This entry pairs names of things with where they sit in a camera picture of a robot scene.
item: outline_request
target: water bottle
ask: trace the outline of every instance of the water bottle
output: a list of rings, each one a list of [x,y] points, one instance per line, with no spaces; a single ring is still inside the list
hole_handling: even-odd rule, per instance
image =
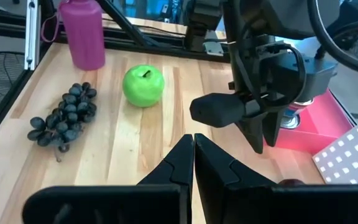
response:
[[[74,65],[87,71],[103,67],[106,58],[100,5],[95,0],[63,0],[56,16],[63,19]]]

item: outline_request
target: dark grapes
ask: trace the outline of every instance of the dark grapes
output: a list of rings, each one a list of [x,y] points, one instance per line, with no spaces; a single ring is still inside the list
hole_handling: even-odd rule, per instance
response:
[[[93,111],[93,112],[96,112],[97,110],[97,107],[94,103],[89,103],[89,111]]]
[[[95,89],[89,89],[86,91],[85,95],[89,98],[94,98],[98,92]]]
[[[66,124],[66,122],[60,122],[56,125],[56,131],[60,134],[63,134],[67,130],[68,130],[68,125]]]
[[[69,104],[65,107],[65,112],[66,113],[76,113],[77,107],[75,105]]]
[[[55,133],[52,136],[52,139],[50,141],[50,144],[53,146],[61,146],[63,145],[64,141],[63,141],[63,136],[59,133]]]
[[[60,118],[57,114],[50,114],[47,116],[47,127],[48,129],[54,129],[56,124],[60,122]]]
[[[77,98],[68,93],[63,94],[62,98],[68,105],[75,104],[77,102]]]
[[[64,101],[61,101],[61,102],[59,102],[59,106],[58,106],[58,108],[59,109],[61,109],[61,110],[64,110],[65,109],[65,107],[66,107],[66,102],[64,102]]]
[[[74,141],[77,137],[78,137],[78,131],[69,129],[65,133],[63,133],[63,138],[65,143]]]
[[[86,113],[88,110],[88,103],[82,102],[77,106],[77,113]]]
[[[80,91],[83,91],[82,86],[79,83],[74,83],[72,87],[75,87],[75,88],[79,89]]]
[[[70,145],[69,144],[66,144],[66,145],[63,145],[63,146],[59,146],[59,152],[61,153],[66,153],[70,150]]]
[[[71,87],[69,90],[68,90],[68,93],[73,95],[73,96],[81,96],[81,90],[76,88],[76,87]]]
[[[88,82],[82,83],[82,89],[83,89],[83,91],[86,91],[86,90],[88,90],[89,88],[91,88],[91,84],[90,84],[90,83],[88,83]]]
[[[74,123],[74,122],[77,122],[77,120],[78,120],[78,115],[76,113],[68,113],[67,114],[68,122]]]
[[[68,152],[68,142],[76,140],[83,132],[82,122],[90,123],[94,120],[97,107],[91,99],[97,94],[88,82],[82,85],[74,83],[68,93],[62,95],[63,100],[45,120],[39,117],[30,120],[31,126],[35,129],[27,134],[27,138],[37,141],[42,147],[54,146],[55,156],[60,162],[61,159],[56,153]]]
[[[32,130],[27,134],[27,138],[30,141],[36,141],[38,139],[38,137],[43,133],[44,133],[44,131],[42,131],[42,130]]]
[[[80,97],[80,102],[89,103],[90,101],[91,101],[91,99],[87,96]]]
[[[40,117],[31,118],[30,124],[37,130],[45,130],[45,121]]]
[[[82,125],[80,123],[71,124],[68,128],[76,132],[82,131]]]
[[[39,136],[37,144],[39,146],[45,147],[50,144],[51,140],[52,140],[52,133],[50,131],[46,131],[41,136]]]

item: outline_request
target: black cable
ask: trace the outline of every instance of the black cable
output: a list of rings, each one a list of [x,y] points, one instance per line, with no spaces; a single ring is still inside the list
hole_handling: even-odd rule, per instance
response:
[[[236,41],[236,43],[238,44],[238,49],[243,49],[244,36],[245,37],[247,36],[251,25],[254,22],[256,22],[259,18],[260,18],[260,16],[256,16],[242,28],[240,34],[237,37],[237,41]],[[297,83],[298,88],[296,89],[295,94],[293,94],[292,96],[285,96],[285,97],[280,98],[275,101],[265,101],[262,99],[259,91],[257,91],[254,88],[254,86],[247,74],[247,71],[244,67],[244,64],[242,63],[241,58],[244,58],[244,56],[241,54],[241,52],[239,50],[237,50],[237,52],[235,54],[235,60],[237,61],[237,64],[239,66],[239,70],[242,74],[244,83],[246,84],[247,88],[249,89],[249,91],[252,94],[252,96],[254,97],[254,99],[258,102],[259,106],[261,106],[263,108],[267,108],[270,110],[280,110],[284,107],[288,107],[288,105],[295,102],[296,99],[301,96],[301,94],[303,93],[303,90],[305,89],[306,68],[305,68],[305,62],[303,61],[302,54],[299,52],[299,50],[297,50],[296,48],[292,47],[289,44],[271,45],[266,48],[266,50],[271,51],[271,52],[277,52],[277,51],[286,50],[286,49],[291,50],[295,56],[296,64],[298,66],[298,73],[299,73],[299,79],[298,79],[298,83]]]
[[[339,63],[358,72],[358,60],[343,52],[327,33],[321,20],[317,0],[308,0],[308,14],[313,31],[324,49]]]
[[[298,49],[292,47],[291,45],[280,44],[277,46],[273,46],[272,50],[273,51],[291,50],[295,56],[296,65],[298,66],[299,79],[297,80],[298,83],[294,83],[294,86],[297,86],[295,94],[293,94],[292,96],[285,96],[275,101],[268,101],[267,103],[267,106],[270,109],[275,109],[275,108],[280,109],[283,108],[284,106],[287,107],[290,104],[294,103],[296,99],[298,99],[303,93],[303,90],[305,89],[306,86],[306,67],[301,52]]]
[[[107,19],[107,18],[103,18],[104,21],[110,21],[110,22],[114,22],[114,20],[112,19]],[[144,29],[153,29],[153,30],[157,30],[157,31],[160,31],[160,32],[164,32],[164,33],[168,33],[168,34],[173,34],[173,35],[180,35],[180,36],[185,36],[186,34],[181,34],[181,33],[178,33],[178,32],[172,32],[172,31],[167,31],[167,30],[163,30],[163,29],[159,29],[159,28],[156,28],[156,27],[152,27],[152,26],[143,26],[143,25],[134,25],[138,28],[144,28]]]
[[[333,35],[333,39],[336,40],[339,37],[341,37],[342,35],[351,32],[353,30],[358,29],[358,21],[357,22],[353,22],[350,23],[346,26],[341,27],[340,29],[338,29],[337,31],[335,31],[334,35]],[[325,50],[323,46],[320,46],[319,49],[317,50],[315,59],[322,59],[325,55]]]
[[[259,91],[257,91],[254,88],[254,85],[252,84],[250,77],[247,73],[247,70],[244,66],[244,63],[242,62],[242,59],[245,58],[244,54],[242,52],[242,50],[244,49],[244,37],[248,36],[249,30],[251,28],[251,26],[253,25],[253,23],[255,23],[258,19],[260,19],[260,15],[253,17],[250,21],[247,21],[246,24],[244,25],[244,27],[241,29],[241,32],[239,33],[239,35],[237,36],[236,39],[236,45],[237,47],[234,48],[234,52],[233,52],[233,56],[234,58],[232,58],[232,60],[236,61],[237,64],[237,68],[239,70],[239,72],[242,75],[242,79],[244,81],[244,83],[246,84],[248,90],[250,91],[252,97],[256,100],[256,102],[258,102],[259,106],[262,108],[264,107],[264,102],[262,101],[262,97],[259,93]]]

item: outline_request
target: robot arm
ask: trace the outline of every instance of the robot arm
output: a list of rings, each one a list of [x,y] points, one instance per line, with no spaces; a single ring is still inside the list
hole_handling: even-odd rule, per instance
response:
[[[205,7],[203,0],[193,4]],[[210,10],[217,7],[215,2],[208,4],[205,8]],[[274,146],[283,123],[291,124],[300,109],[326,91],[336,64],[302,56],[272,37],[304,39],[314,35],[306,0],[227,0],[219,7],[231,58],[233,82],[229,87],[235,93],[197,98],[190,106],[191,115],[216,128],[234,123],[254,151],[262,153],[263,138]],[[319,9],[328,26],[339,15],[339,0],[321,1]],[[197,18],[202,16],[190,17],[193,23],[202,23]]]

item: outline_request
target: wood plank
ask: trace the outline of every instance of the wood plank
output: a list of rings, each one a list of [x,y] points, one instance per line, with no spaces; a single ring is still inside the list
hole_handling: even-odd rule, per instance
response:
[[[106,50],[106,65],[84,72],[71,62],[67,45],[53,44],[0,125],[0,223],[20,223],[23,203],[51,185],[136,184],[147,175],[185,133],[203,133],[252,169],[278,182],[299,178],[322,183],[311,156],[267,147],[255,154],[234,126],[214,129],[191,119],[194,98],[229,92],[228,64],[161,55]],[[140,109],[122,94],[125,72],[148,63],[163,71],[166,85],[157,105]],[[53,149],[26,138],[29,120],[46,117],[74,82],[91,82],[98,90],[96,120],[71,145],[61,163]],[[193,221],[205,223],[194,183]]]

